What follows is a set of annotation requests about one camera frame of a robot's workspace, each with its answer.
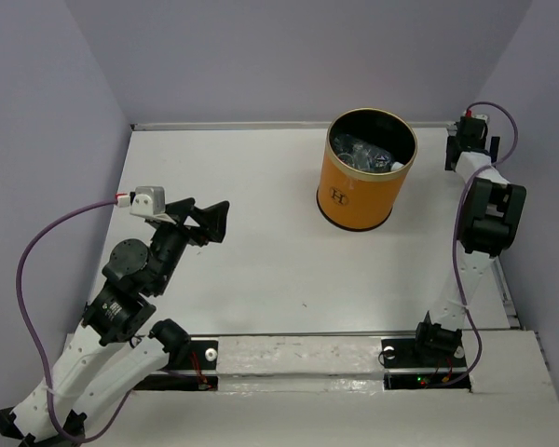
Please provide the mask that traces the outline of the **orange cylindrical bin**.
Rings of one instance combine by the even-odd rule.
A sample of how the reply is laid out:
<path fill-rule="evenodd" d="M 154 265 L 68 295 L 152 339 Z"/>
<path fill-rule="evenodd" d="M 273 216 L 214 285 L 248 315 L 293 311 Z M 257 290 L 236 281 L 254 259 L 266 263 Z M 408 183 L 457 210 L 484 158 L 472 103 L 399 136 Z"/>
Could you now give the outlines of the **orange cylindrical bin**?
<path fill-rule="evenodd" d="M 336 139 L 355 137 L 394 158 L 396 168 L 366 172 L 339 158 Z M 375 108 L 359 108 L 338 116 L 329 126 L 316 201 L 331 224 L 351 232 L 370 231 L 383 224 L 418 153 L 416 135 L 399 116 Z"/>

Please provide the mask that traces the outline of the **clear bottle front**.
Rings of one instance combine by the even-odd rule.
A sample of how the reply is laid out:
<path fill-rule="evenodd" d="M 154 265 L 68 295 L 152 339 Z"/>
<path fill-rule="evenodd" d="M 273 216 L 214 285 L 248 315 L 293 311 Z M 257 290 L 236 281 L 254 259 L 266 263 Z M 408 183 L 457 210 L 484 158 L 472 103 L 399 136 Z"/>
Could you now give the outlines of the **clear bottle front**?
<path fill-rule="evenodd" d="M 367 173 L 393 172 L 403 167 L 392 153 L 376 146 L 359 149 L 353 159 L 355 168 Z"/>

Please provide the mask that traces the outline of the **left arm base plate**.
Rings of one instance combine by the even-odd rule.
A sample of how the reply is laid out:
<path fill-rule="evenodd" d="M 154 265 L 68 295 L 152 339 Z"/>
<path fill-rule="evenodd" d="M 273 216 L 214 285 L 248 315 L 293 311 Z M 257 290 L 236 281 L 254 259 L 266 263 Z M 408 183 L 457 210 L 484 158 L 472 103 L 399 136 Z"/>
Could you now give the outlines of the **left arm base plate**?
<path fill-rule="evenodd" d="M 150 373 L 135 391 L 216 391 L 218 389 L 217 339 L 197 337 L 182 359 L 171 360 L 163 370 Z"/>

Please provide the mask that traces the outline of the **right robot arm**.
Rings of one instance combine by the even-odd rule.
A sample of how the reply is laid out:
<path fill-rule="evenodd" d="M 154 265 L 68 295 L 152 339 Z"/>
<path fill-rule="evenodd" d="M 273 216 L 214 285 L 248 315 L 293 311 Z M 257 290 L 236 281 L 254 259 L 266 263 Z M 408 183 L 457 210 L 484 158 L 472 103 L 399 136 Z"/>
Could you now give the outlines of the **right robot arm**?
<path fill-rule="evenodd" d="M 416 328 L 412 358 L 430 365 L 462 347 L 470 301 L 484 273 L 514 242 L 527 190 L 497 169 L 499 137 L 488 136 L 485 118 L 467 110 L 449 132 L 445 168 L 464 182 L 452 242 L 452 271 L 439 299 Z"/>

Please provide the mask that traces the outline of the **clear bottle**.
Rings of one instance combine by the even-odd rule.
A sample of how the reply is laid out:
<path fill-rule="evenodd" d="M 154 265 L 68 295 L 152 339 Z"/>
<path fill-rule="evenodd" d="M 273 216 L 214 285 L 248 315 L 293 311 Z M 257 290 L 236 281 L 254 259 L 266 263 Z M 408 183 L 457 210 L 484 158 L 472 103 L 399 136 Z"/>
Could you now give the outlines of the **clear bottle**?
<path fill-rule="evenodd" d="M 355 168 L 367 173 L 393 172 L 403 167 L 392 153 L 376 146 L 359 149 L 353 159 Z"/>
<path fill-rule="evenodd" d="M 332 147 L 338 159 L 349 167 L 360 171 L 369 169 L 368 149 L 359 138 L 338 134 L 332 139 Z"/>

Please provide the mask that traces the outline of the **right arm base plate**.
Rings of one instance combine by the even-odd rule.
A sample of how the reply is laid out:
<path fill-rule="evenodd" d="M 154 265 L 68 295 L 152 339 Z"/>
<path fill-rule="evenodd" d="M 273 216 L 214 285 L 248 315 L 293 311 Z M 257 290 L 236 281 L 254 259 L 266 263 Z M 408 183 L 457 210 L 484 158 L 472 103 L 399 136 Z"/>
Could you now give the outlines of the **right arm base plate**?
<path fill-rule="evenodd" d="M 381 340 L 378 362 L 384 368 L 383 385 L 388 391 L 421 389 L 471 390 L 470 378 L 457 382 L 467 370 L 464 358 L 415 352 L 413 338 Z"/>

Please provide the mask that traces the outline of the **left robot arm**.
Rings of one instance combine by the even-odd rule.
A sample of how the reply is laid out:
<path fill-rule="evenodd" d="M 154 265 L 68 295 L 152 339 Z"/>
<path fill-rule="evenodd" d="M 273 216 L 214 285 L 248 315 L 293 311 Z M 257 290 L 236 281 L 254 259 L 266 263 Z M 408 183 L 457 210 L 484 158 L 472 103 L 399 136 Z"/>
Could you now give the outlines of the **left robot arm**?
<path fill-rule="evenodd" d="M 85 306 L 82 317 L 60 357 L 49 363 L 31 322 L 22 294 L 25 262 L 36 243 L 59 224 L 84 212 L 108 206 L 128 209 L 155 232 L 148 243 L 125 239 L 112 249 L 102 268 L 104 283 Z M 42 229 L 23 251 L 16 273 L 20 313 L 38 351 L 44 371 L 40 384 L 19 404 L 0 410 L 0 434 L 22 446 L 78 446 L 94 439 L 86 434 L 91 419 L 114 402 L 124 403 L 131 390 L 150 373 L 182 365 L 190 335 L 167 318 L 110 369 L 105 364 L 133 338 L 156 311 L 149 298 L 167 289 L 186 247 L 203 247 L 225 238 L 230 204 L 205 209 L 194 198 L 168 203 L 160 187 L 133 192 L 87 205 Z"/>

